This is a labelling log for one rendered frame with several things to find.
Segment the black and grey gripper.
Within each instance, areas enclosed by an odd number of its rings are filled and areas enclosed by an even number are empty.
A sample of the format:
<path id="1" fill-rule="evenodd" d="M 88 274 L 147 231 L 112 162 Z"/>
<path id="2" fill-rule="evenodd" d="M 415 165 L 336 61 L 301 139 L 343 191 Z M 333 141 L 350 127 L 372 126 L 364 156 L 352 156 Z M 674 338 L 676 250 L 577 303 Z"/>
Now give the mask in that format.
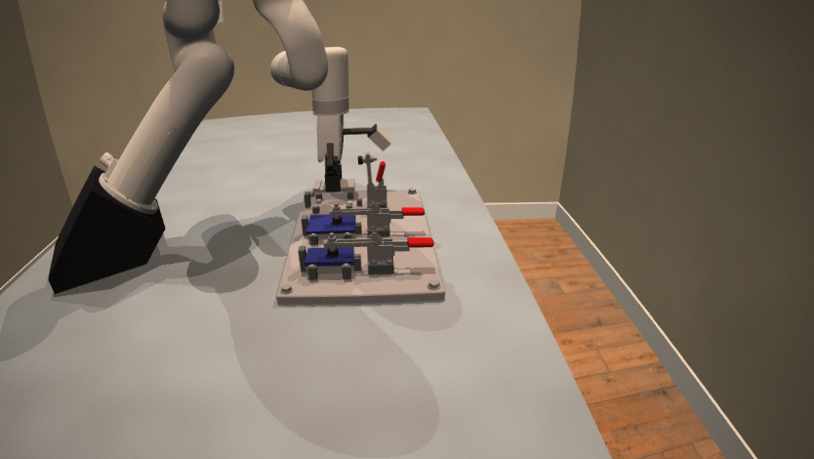
<path id="1" fill-rule="evenodd" d="M 341 179 L 343 177 L 342 164 L 340 160 L 342 158 L 344 146 L 344 114 L 348 112 L 349 110 L 332 114 L 313 113 L 313 115 L 317 116 L 318 162 L 321 163 L 325 157 L 326 192 L 341 191 Z"/>

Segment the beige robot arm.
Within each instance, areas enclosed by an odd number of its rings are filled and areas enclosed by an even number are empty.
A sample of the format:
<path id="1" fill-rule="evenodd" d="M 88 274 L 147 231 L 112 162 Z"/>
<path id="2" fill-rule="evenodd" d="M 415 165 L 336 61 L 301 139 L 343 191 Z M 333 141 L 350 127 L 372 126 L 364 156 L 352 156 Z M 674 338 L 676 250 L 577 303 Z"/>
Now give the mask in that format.
<path id="1" fill-rule="evenodd" d="M 303 0 L 253 2 L 277 31 L 285 49 L 271 63 L 273 79 L 283 86 L 312 90 L 315 113 L 347 111 L 346 49 L 324 47 L 319 27 Z M 216 43 L 214 27 L 219 16 L 218 0 L 167 0 L 164 5 L 163 24 L 175 73 L 119 160 L 108 152 L 100 158 L 107 167 L 99 178 L 101 186 L 134 210 L 157 212 L 155 196 L 203 118 L 232 81 L 233 59 Z"/>

